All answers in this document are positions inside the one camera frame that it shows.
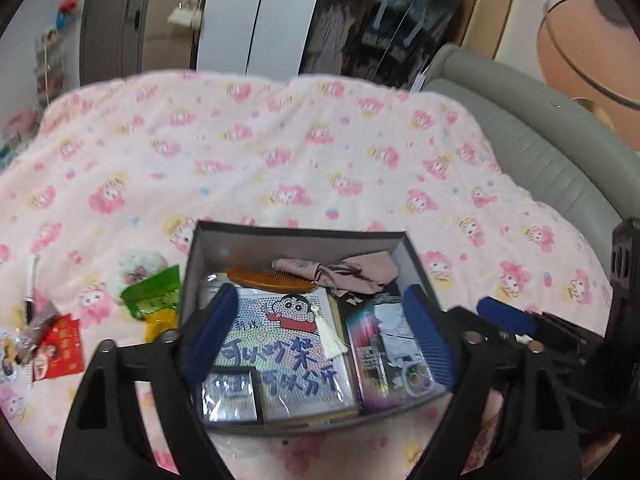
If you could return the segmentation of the black Smart Devil box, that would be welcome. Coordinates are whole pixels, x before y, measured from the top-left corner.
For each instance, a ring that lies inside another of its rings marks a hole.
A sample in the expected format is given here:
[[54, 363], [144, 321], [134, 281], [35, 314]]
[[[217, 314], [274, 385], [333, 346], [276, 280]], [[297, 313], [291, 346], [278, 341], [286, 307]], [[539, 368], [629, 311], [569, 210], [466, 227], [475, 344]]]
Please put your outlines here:
[[381, 345], [378, 343], [378, 329], [373, 315], [376, 304], [395, 301], [399, 302], [397, 296], [374, 296], [345, 314], [344, 327], [357, 379], [359, 403], [364, 414], [386, 411], [395, 406], [384, 382]]

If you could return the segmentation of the green yellow snack bag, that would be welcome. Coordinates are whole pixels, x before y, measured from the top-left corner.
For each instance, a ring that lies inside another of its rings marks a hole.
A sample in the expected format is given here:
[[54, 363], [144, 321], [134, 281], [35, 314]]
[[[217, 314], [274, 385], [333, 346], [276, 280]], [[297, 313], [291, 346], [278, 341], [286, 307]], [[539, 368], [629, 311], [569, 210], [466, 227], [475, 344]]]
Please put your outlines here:
[[153, 342], [166, 330], [176, 330], [181, 299], [179, 267], [170, 266], [128, 286], [120, 299], [131, 316], [143, 322], [145, 342]]

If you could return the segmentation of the black storage box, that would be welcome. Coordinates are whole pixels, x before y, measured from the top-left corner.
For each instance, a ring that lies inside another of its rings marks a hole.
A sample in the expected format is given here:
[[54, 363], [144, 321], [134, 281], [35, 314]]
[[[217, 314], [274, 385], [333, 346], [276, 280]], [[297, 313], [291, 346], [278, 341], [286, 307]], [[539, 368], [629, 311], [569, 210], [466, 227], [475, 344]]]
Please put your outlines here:
[[204, 426], [280, 436], [344, 428], [402, 413], [447, 393], [452, 380], [416, 342], [402, 296], [431, 288], [401, 232], [258, 228], [202, 222], [182, 285], [182, 318], [204, 309], [236, 266], [304, 266], [387, 252], [397, 278], [368, 299], [239, 286], [239, 307], [208, 375], [193, 390]]

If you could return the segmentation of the red blue toy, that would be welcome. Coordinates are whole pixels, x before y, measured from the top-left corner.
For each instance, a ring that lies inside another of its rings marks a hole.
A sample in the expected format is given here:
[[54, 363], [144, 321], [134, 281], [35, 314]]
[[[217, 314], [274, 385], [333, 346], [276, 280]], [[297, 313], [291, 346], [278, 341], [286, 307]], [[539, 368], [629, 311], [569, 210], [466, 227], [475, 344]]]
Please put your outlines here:
[[55, 29], [63, 30], [73, 24], [79, 9], [79, 0], [61, 0], [56, 9]]

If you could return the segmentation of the clear cartoon phone case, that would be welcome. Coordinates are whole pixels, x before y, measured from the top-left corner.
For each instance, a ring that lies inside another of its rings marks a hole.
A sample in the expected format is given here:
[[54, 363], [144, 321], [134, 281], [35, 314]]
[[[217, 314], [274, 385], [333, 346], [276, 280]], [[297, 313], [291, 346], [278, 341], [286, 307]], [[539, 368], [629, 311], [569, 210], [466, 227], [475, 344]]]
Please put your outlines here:
[[398, 301], [373, 307], [384, 382], [396, 404], [432, 398], [445, 391], [436, 382]]

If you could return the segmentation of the fluffy white plush toy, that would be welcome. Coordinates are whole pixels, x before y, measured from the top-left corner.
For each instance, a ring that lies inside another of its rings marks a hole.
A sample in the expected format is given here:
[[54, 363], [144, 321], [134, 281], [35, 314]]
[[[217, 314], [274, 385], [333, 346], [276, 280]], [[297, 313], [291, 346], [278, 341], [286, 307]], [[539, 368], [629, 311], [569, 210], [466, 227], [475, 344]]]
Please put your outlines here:
[[167, 266], [167, 260], [159, 252], [142, 249], [124, 252], [118, 258], [112, 274], [112, 296], [120, 300], [120, 295], [126, 288], [159, 274]]

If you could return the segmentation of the red packet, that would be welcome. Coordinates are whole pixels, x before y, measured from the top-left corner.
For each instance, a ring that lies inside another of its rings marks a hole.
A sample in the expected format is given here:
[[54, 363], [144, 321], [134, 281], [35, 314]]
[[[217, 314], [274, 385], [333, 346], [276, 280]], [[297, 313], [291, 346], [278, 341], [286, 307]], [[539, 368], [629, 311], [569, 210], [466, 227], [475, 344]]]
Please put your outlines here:
[[80, 374], [85, 370], [79, 321], [70, 314], [59, 318], [47, 332], [32, 361], [32, 380], [41, 382]]

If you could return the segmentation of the yellow cartoon sticker card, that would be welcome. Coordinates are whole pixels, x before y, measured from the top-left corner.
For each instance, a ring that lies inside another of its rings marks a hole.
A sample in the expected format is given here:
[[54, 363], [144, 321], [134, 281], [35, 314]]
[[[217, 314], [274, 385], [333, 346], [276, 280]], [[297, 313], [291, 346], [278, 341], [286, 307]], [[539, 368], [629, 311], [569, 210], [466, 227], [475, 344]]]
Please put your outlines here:
[[20, 364], [16, 362], [17, 336], [2, 330], [0, 334], [0, 382], [2, 385], [15, 382], [20, 374]]

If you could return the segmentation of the grey door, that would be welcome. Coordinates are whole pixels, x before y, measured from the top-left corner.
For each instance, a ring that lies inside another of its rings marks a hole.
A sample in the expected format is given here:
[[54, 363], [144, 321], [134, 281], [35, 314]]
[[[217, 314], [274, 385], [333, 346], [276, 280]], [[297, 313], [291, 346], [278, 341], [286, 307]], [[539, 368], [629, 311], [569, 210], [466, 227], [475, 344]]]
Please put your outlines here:
[[79, 39], [79, 82], [124, 78], [142, 71], [149, 0], [84, 0]]

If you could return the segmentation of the brown wooden comb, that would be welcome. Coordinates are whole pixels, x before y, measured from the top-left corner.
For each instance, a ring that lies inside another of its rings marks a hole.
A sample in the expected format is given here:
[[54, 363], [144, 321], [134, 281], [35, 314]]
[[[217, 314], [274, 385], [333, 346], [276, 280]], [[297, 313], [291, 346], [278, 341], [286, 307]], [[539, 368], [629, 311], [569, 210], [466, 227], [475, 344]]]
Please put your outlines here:
[[274, 294], [306, 294], [317, 288], [314, 282], [276, 270], [256, 270], [246, 266], [234, 266], [227, 271], [233, 284]]

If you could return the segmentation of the pink beige fabric garment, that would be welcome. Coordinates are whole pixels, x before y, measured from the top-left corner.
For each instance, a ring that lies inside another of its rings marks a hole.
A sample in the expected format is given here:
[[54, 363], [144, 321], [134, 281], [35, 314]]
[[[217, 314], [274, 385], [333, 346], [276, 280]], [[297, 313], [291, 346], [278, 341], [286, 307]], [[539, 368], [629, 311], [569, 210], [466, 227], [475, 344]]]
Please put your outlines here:
[[388, 252], [353, 256], [338, 263], [281, 258], [271, 266], [273, 270], [306, 278], [339, 297], [348, 292], [375, 295], [398, 278], [398, 266]]

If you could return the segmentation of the dark wardrobe with clothes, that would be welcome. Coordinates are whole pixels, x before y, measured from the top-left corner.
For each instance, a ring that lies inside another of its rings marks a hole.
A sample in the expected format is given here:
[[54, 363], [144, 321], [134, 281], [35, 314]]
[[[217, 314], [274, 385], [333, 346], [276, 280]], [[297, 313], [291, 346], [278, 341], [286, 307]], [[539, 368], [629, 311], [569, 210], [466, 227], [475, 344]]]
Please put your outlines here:
[[302, 74], [410, 89], [451, 35], [463, 0], [317, 0]]

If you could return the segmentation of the white wardrobe door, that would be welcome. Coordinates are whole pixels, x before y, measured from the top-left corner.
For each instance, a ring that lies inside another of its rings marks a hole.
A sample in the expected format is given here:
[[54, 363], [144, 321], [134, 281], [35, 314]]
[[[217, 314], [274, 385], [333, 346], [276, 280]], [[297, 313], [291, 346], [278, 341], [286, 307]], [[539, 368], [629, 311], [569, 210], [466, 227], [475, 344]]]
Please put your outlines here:
[[298, 75], [318, 0], [206, 0], [196, 69]]

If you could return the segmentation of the Shin-chan bead kit bag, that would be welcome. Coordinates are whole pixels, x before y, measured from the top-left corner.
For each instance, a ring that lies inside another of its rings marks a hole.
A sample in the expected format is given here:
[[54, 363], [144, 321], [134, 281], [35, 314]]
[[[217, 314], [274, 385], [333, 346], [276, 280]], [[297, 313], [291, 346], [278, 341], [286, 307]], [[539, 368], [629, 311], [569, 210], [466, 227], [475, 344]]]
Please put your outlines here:
[[316, 322], [334, 328], [325, 290], [274, 294], [238, 287], [238, 315], [214, 366], [258, 370], [267, 424], [333, 418], [357, 411], [347, 356], [327, 358]]

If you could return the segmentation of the dark brown snack wrapper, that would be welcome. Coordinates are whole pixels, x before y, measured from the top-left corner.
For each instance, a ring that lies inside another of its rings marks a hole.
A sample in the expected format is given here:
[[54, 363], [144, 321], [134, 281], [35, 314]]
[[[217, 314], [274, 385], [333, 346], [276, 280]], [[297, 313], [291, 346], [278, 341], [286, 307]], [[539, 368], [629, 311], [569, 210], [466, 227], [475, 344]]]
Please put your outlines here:
[[32, 359], [43, 338], [50, 332], [60, 316], [58, 307], [51, 301], [34, 314], [24, 332], [18, 336], [15, 357], [17, 364], [26, 364]]

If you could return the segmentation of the pink cartoon bed blanket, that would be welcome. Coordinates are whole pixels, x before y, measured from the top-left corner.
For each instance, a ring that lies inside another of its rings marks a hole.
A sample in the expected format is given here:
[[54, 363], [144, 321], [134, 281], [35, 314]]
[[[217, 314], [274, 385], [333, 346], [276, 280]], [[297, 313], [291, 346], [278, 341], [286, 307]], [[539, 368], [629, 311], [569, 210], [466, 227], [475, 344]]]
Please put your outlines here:
[[177, 266], [198, 220], [405, 231], [444, 308], [494, 296], [603, 333], [611, 289], [585, 237], [516, 185], [480, 115], [441, 91], [355, 79], [156, 72], [54, 101], [1, 176], [1, 323], [36, 300], [82, 348], [142, 341], [110, 281], [127, 250]]

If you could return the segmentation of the white shelf rack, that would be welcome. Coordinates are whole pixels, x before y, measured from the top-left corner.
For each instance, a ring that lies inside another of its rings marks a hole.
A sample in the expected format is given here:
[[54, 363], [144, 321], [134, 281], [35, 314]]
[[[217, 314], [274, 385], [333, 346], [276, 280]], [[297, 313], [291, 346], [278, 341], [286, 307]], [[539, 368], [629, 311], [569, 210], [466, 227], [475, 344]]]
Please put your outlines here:
[[56, 29], [47, 30], [35, 42], [37, 103], [45, 110], [65, 91], [64, 35]]

